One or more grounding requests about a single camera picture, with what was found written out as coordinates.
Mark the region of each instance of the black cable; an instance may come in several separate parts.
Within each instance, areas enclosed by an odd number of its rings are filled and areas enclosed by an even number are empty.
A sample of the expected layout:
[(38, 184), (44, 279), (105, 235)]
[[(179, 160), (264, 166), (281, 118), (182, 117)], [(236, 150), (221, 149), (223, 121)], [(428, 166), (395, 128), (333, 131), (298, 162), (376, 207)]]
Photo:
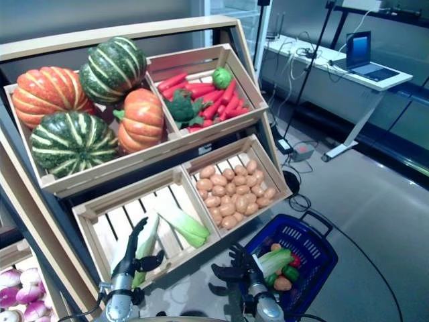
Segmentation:
[(91, 314), (91, 313), (95, 312), (100, 307), (101, 301), (103, 300), (103, 297), (105, 295), (106, 295), (106, 293), (104, 293), (104, 292), (100, 292), (99, 293), (99, 297), (97, 299), (97, 303), (95, 303), (95, 306), (90, 311), (83, 312), (83, 313), (77, 313), (77, 314), (73, 314), (73, 315), (69, 315), (67, 317), (62, 317), (61, 319), (58, 320), (58, 322), (63, 322), (63, 321), (68, 320), (68, 319), (75, 319), (77, 317), (83, 317), (85, 315), (88, 315), (88, 314)]

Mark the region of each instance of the robotic hand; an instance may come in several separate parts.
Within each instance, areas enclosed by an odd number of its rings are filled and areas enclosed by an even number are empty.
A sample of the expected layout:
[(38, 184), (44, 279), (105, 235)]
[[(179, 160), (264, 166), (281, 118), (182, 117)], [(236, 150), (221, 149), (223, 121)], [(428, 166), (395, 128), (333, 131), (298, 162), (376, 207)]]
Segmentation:
[(230, 249), (231, 267), (213, 264), (214, 275), (225, 282), (245, 284), (248, 292), (245, 313), (252, 314), (256, 322), (283, 322), (283, 310), (265, 286), (262, 271), (254, 258), (240, 244), (233, 244)]

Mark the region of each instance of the white desk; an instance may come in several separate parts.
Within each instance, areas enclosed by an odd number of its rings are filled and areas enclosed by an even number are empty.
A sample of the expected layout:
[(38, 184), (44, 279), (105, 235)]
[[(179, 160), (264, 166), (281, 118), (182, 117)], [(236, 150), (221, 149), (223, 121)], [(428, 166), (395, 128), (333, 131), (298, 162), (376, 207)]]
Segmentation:
[[(286, 36), (280, 36), (278, 40), (270, 42), (269, 44), (265, 44), (265, 49), (268, 49), (276, 54), (279, 53), (279, 55), (285, 56), (285, 57), (289, 57), (290, 54), (294, 54), (295, 61), (301, 62), (302, 64), (305, 64), (308, 66), (311, 63), (311, 59), (305, 56), (296, 55), (296, 52), (299, 48), (312, 49), (312, 44), (310, 44), (309, 42), (303, 42), (302, 40), (296, 41), (296, 39), (286, 37)], [(344, 141), (344, 143), (340, 144), (335, 149), (327, 152), (324, 155), (323, 158), (324, 160), (327, 160), (327, 161), (338, 156), (339, 154), (343, 153), (344, 151), (348, 150), (349, 148), (357, 144), (357, 142), (355, 141), (357, 134), (359, 134), (362, 127), (370, 118), (371, 114), (375, 111), (375, 108), (382, 100), (386, 90), (412, 79), (412, 75), (406, 74), (399, 70), (395, 70), (396, 72), (399, 73), (398, 75), (387, 78), (385, 80), (381, 80), (379, 82), (375, 82), (373, 80), (370, 80), (368, 78), (365, 78), (356, 74), (347, 73), (346, 70), (343, 70), (337, 66), (330, 66), (328, 63), (329, 60), (335, 61), (335, 60), (344, 59), (345, 57), (346, 55), (343, 53), (338, 53), (336, 50), (332, 50), (332, 49), (320, 46), (318, 49), (318, 58), (314, 60), (313, 67), (316, 70), (323, 71), (323, 74), (325, 74), (324, 78), (315, 78), (312, 84), (310, 84), (311, 82), (309, 81), (308, 84), (306, 85), (306, 87), (325, 86), (325, 89), (329, 90), (329, 94), (327, 96), (342, 95), (344, 97), (346, 95), (342, 93), (343, 89), (341, 85), (334, 86), (334, 84), (330, 84), (329, 81), (326, 81), (326, 76), (328, 76), (328, 72), (331, 75), (341, 76), (343, 79), (347, 79), (348, 81), (353, 83), (352, 86), (348, 86), (347, 88), (345, 84), (343, 84), (344, 91), (349, 91), (347, 95), (350, 96), (350, 101), (353, 101), (353, 102), (359, 101), (360, 105), (364, 109), (364, 112), (361, 114), (358, 122), (356, 122), (354, 128), (351, 130), (349, 136)], [(361, 89), (366, 89), (366, 90), (362, 91), (361, 93), (350, 93), (350, 89), (354, 92), (360, 91)], [(305, 95), (305, 98), (306, 100), (323, 107), (323, 104), (320, 104), (320, 102), (325, 102), (326, 97), (322, 97), (323, 95), (317, 95), (317, 96), (320, 96), (320, 97), (316, 97), (314, 92), (312, 95), (312, 92), (310, 91), (309, 94)], [(347, 104), (347, 100), (343, 99), (341, 102), (343, 105)]]

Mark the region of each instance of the potato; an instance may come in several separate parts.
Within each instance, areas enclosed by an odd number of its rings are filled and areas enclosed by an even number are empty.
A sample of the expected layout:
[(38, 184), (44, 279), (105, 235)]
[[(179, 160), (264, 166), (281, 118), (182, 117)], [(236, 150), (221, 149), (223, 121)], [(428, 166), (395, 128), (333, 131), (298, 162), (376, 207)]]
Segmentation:
[(233, 182), (236, 186), (242, 186), (242, 185), (246, 184), (246, 177), (237, 175), (233, 179)]
[(234, 171), (237, 176), (247, 176), (247, 170), (244, 166), (235, 166)]
[(214, 186), (212, 189), (212, 196), (219, 196), (223, 197), (225, 196), (225, 187), (224, 186)]
[(202, 200), (206, 200), (208, 197), (208, 192), (207, 190), (198, 190), (198, 193), (200, 194), (200, 197), (202, 198)]
[(276, 192), (277, 191), (275, 191), (275, 189), (271, 186), (267, 190), (265, 190), (263, 196), (267, 199), (272, 199), (275, 196)]
[(237, 225), (237, 220), (234, 216), (226, 216), (223, 217), (221, 225), (226, 229), (232, 229)]
[(211, 191), (213, 188), (213, 182), (207, 178), (200, 179), (196, 182), (196, 188), (198, 190)]
[(228, 183), (227, 179), (222, 174), (217, 173), (212, 174), (210, 180), (215, 186), (226, 186)]
[(224, 205), (225, 203), (232, 203), (230, 196), (225, 195), (221, 197), (221, 205)]
[(252, 193), (253, 193), (256, 197), (260, 198), (260, 197), (262, 197), (262, 196), (263, 196), (263, 194), (265, 193), (265, 191), (261, 188), (261, 186), (257, 185), (257, 186), (253, 186), (253, 187), (252, 187)]
[(229, 181), (233, 180), (235, 177), (235, 173), (233, 169), (225, 169), (222, 172), (222, 175)]
[(269, 201), (268, 198), (261, 197), (261, 198), (258, 198), (256, 200), (256, 203), (259, 206), (259, 208), (264, 208), (264, 207), (268, 206), (271, 202)]
[(227, 183), (227, 185), (225, 186), (225, 191), (227, 192), (227, 195), (229, 195), (229, 196), (234, 195), (236, 189), (237, 189), (237, 187), (232, 182)]
[(244, 219), (244, 216), (240, 213), (235, 212), (233, 214), (234, 218), (237, 220), (237, 223), (239, 223), (240, 221), (242, 221)]
[(237, 201), (235, 201), (235, 210), (239, 213), (245, 213), (249, 201), (245, 196), (238, 196)]
[(215, 166), (206, 166), (200, 171), (200, 179), (210, 178), (215, 172)]
[(246, 176), (246, 185), (249, 188), (255, 186), (257, 184), (257, 178), (255, 176)]
[(246, 193), (244, 197), (246, 197), (248, 203), (255, 203), (257, 199), (253, 193)]
[(204, 200), (204, 203), (207, 207), (217, 207), (221, 204), (221, 198), (218, 196), (209, 196), (206, 200)]
[(222, 217), (231, 216), (235, 212), (235, 205), (233, 203), (225, 203), (219, 206), (219, 211)]
[(244, 213), (246, 216), (250, 216), (254, 214), (258, 210), (259, 206), (257, 203), (250, 203), (247, 205), (246, 212)]
[(274, 281), (275, 290), (290, 290), (292, 283), (284, 276), (279, 276)]
[(255, 171), (255, 173), (254, 173), (253, 175), (256, 177), (256, 179), (257, 179), (257, 183), (258, 183), (258, 184), (263, 183), (263, 178), (264, 178), (265, 176), (264, 176), (264, 174), (263, 174), (263, 172), (262, 172), (262, 171), (260, 171), (260, 170), (256, 170), (256, 171)]
[(254, 160), (250, 160), (246, 164), (246, 170), (247, 170), (247, 173), (249, 173), (249, 174), (253, 174), (255, 172), (256, 168), (257, 168), (257, 163)]
[(244, 184), (243, 186), (238, 186), (236, 192), (238, 195), (245, 195), (250, 192), (250, 188)]

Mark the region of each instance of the pumpkin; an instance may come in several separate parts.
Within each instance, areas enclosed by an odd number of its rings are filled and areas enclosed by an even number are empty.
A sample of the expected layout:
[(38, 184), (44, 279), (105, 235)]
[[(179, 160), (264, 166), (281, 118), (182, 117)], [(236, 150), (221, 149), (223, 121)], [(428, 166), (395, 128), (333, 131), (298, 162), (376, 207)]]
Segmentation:
[(121, 124), (118, 140), (126, 153), (158, 144), (164, 128), (161, 101), (147, 89), (136, 89), (125, 98), (122, 111), (114, 111)]
[(122, 100), (144, 78), (146, 57), (126, 37), (114, 37), (89, 49), (79, 79), (91, 101), (103, 105)]
[(78, 75), (70, 69), (31, 69), (18, 77), (17, 85), (12, 94), (13, 106), (18, 118), (30, 129), (35, 128), (46, 114), (72, 110), (95, 113)]
[(78, 112), (44, 116), (30, 142), (36, 163), (57, 178), (112, 160), (118, 145), (102, 119)]

